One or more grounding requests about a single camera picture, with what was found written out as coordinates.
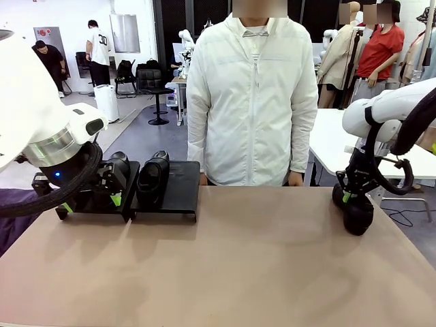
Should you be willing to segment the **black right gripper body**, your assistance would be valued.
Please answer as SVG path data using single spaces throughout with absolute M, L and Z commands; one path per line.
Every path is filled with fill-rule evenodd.
M 374 166 L 378 167 L 381 157 L 369 160 L 364 152 L 354 149 L 345 169 L 347 183 L 346 188 L 378 188 L 380 182 L 375 178 Z

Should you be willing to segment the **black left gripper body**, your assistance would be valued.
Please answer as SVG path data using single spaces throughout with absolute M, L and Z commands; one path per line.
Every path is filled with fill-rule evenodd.
M 77 152 L 71 159 L 50 167 L 41 167 L 40 171 L 57 187 L 63 187 L 72 182 L 85 167 L 97 159 L 97 166 L 102 160 L 100 152 Z

